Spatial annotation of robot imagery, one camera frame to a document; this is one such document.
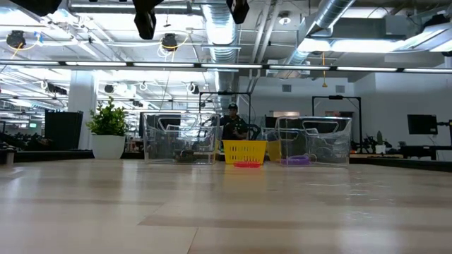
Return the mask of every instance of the desk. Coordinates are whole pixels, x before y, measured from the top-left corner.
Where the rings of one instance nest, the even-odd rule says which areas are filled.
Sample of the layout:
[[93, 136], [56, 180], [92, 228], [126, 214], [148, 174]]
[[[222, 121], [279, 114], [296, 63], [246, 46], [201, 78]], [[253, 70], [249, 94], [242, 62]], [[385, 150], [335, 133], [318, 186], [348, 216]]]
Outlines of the desk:
[[430, 157], [436, 160], [436, 151], [452, 151], [452, 146], [448, 145], [406, 145], [400, 147], [400, 153], [404, 159], [410, 157]]

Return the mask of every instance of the black screen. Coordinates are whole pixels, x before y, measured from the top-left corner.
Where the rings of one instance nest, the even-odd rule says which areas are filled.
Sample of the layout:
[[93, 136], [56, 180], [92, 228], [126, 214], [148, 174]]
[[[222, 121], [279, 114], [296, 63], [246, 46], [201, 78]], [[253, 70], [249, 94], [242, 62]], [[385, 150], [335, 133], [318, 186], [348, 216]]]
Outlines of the black screen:
[[408, 115], [410, 135], [438, 135], [435, 115]]
[[276, 117], [266, 117], [266, 128], [275, 128], [276, 126]]

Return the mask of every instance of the clear plastic bin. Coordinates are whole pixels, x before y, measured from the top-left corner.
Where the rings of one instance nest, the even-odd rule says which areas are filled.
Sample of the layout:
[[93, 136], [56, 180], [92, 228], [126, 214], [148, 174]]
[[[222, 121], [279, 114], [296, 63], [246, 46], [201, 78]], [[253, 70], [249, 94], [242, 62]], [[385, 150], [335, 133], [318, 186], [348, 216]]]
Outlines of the clear plastic bin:
[[218, 150], [217, 114], [143, 113], [145, 161], [213, 164]]
[[352, 119], [284, 116], [276, 123], [280, 163], [298, 167], [346, 167]]

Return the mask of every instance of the silver duct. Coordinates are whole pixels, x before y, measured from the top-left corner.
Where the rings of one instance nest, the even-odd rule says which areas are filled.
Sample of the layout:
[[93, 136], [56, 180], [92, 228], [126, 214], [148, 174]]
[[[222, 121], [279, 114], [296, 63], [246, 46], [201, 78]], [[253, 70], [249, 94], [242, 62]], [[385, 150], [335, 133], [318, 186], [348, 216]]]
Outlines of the silver duct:
[[332, 28], [354, 2], [355, 0], [322, 0], [314, 22], [320, 28]]
[[[319, 4], [314, 19], [314, 24], [311, 24], [309, 29], [304, 30], [304, 36], [308, 35], [315, 29], [315, 25], [321, 29], [330, 29], [338, 22], [339, 18], [346, 12], [346, 10], [355, 2], [355, 0], [322, 0]], [[309, 52], [304, 52], [303, 49], [296, 49], [292, 55], [286, 60], [285, 64], [301, 65], [308, 57]], [[280, 78], [292, 78], [292, 71], [281, 71], [278, 74]]]
[[[210, 44], [231, 45], [237, 39], [237, 26], [232, 19], [230, 11], [225, 4], [212, 4], [202, 6], [206, 18], [206, 32]], [[210, 56], [214, 63], [236, 63], [237, 50], [211, 47]], [[234, 90], [233, 84], [237, 82], [237, 73], [215, 72], [215, 86], [217, 91]], [[220, 98], [221, 107], [227, 108], [228, 101]]]

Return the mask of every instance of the table surface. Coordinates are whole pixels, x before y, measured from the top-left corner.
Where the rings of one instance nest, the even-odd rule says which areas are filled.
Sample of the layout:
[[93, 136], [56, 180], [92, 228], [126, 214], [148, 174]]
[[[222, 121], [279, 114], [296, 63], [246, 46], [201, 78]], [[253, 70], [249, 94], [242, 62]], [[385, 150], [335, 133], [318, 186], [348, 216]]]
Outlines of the table surface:
[[452, 253], [452, 174], [73, 160], [0, 169], [2, 253]]

